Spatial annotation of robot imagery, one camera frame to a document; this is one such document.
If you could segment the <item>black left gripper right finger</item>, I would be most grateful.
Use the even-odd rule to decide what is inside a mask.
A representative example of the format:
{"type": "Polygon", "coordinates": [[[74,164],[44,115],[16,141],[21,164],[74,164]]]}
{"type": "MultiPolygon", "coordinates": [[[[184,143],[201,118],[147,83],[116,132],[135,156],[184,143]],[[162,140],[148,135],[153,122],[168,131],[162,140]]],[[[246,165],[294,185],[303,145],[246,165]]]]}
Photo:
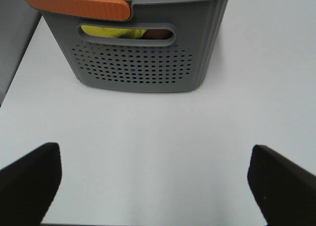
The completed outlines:
{"type": "Polygon", "coordinates": [[[267,225],[316,224],[316,177],[288,158],[255,145],[247,181],[267,225]]]}

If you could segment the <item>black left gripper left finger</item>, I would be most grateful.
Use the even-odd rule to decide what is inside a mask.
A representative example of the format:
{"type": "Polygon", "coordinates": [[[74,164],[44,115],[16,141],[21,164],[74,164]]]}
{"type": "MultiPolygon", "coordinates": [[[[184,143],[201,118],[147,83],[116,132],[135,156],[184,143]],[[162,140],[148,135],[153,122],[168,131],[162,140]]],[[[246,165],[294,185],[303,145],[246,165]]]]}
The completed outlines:
{"type": "Polygon", "coordinates": [[[39,226],[62,179],[60,148],[48,142],[0,171],[0,224],[39,226]]]}

